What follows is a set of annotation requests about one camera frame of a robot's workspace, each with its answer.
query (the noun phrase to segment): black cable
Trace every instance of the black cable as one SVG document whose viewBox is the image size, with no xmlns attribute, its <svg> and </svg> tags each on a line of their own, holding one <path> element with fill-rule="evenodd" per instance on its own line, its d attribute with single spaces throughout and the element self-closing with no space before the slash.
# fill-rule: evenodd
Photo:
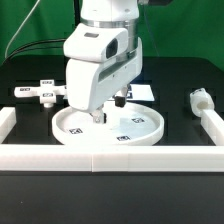
<svg viewBox="0 0 224 224">
<path fill-rule="evenodd" d="M 34 50 L 46 50 L 46 49 L 61 49 L 61 47 L 58 47 L 58 46 L 52 46 L 52 47 L 37 47 L 37 48 L 29 48 L 29 49 L 22 49 L 22 50 L 19 50 L 19 51 L 16 51 L 14 52 L 13 54 L 10 54 L 9 57 L 7 57 L 2 64 L 5 64 L 8 60 L 10 60 L 12 57 L 14 57 L 16 54 L 20 54 L 20 53 L 23 53 L 23 52 L 26 52 L 26 51 L 34 51 Z"/>
<path fill-rule="evenodd" d="M 25 44 L 17 49 L 15 49 L 13 52 L 11 52 L 11 54 L 4 60 L 3 64 L 5 64 L 8 60 L 10 60 L 13 56 L 15 56 L 16 54 L 22 53 L 23 51 L 29 51 L 29 47 L 35 46 L 35 45 L 39 45 L 39 44 L 50 44 L 50 43 L 61 43 L 64 42 L 66 39 L 50 39 L 50 40 L 41 40 L 41 41 L 35 41 L 35 42 L 31 42 L 28 44 Z"/>
</svg>

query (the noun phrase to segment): black tabletop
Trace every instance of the black tabletop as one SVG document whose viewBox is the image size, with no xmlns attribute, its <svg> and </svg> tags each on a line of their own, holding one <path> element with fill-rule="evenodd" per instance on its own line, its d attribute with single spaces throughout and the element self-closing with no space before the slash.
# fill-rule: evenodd
<svg viewBox="0 0 224 224">
<path fill-rule="evenodd" d="M 200 118 L 191 111 L 189 95 L 205 88 L 212 96 L 216 112 L 224 114 L 224 73 L 200 58 L 144 58 L 143 70 L 133 83 L 150 84 L 154 102 L 135 103 L 151 107 L 165 119 L 164 136 L 157 145 L 213 145 Z M 4 143 L 60 144 L 51 131 L 54 114 L 68 106 L 62 97 L 46 109 L 39 98 L 14 97 L 16 86 L 39 86 L 41 79 L 65 84 L 66 60 L 63 56 L 20 56 L 0 68 L 0 106 L 16 108 L 17 124 Z"/>
<path fill-rule="evenodd" d="M 60 144 L 51 109 L 38 98 L 16 99 L 16 86 L 40 79 L 63 85 L 64 58 L 21 56 L 0 68 L 0 105 L 16 108 L 17 124 L 5 144 Z M 204 87 L 223 117 L 224 74 L 198 58 L 144 58 L 134 83 L 150 84 L 155 102 L 136 102 L 160 112 L 165 133 L 158 145 L 212 145 L 190 108 L 189 94 Z M 223 224 L 222 173 L 0 172 L 0 223 L 7 224 Z"/>
</svg>

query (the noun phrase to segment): white rectangular block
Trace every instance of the white rectangular block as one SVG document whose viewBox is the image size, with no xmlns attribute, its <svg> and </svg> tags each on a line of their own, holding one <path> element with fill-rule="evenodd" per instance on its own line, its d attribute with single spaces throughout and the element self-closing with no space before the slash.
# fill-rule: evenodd
<svg viewBox="0 0 224 224">
<path fill-rule="evenodd" d="M 66 146 L 2 145 L 0 170 L 92 171 L 92 154 Z"/>
<path fill-rule="evenodd" d="M 0 111 L 0 143 L 4 141 L 16 124 L 16 113 L 13 107 L 4 107 Z"/>
<path fill-rule="evenodd" d="M 128 171 L 128 151 L 114 147 L 114 149 L 93 152 L 92 172 L 111 171 Z"/>
<path fill-rule="evenodd" d="M 214 110 L 202 111 L 201 125 L 216 145 L 224 146 L 224 121 Z"/>
</svg>

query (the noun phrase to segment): round white tray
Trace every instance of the round white tray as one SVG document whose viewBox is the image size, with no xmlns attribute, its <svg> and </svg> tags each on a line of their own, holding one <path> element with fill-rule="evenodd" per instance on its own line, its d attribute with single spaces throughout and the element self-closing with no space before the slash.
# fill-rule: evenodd
<svg viewBox="0 0 224 224">
<path fill-rule="evenodd" d="M 93 123 L 90 114 L 67 107 L 52 119 L 53 134 L 65 145 L 153 145 L 163 136 L 163 117 L 148 107 L 126 103 L 124 108 L 106 102 L 105 124 Z"/>
</svg>

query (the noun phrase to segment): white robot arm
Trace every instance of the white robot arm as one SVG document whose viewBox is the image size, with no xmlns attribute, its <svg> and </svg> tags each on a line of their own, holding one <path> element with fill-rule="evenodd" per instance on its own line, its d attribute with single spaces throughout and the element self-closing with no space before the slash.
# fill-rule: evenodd
<svg viewBox="0 0 224 224">
<path fill-rule="evenodd" d="M 92 113 L 141 72 L 138 3 L 83 0 L 81 17 L 64 44 L 67 94 L 70 106 Z"/>
</svg>

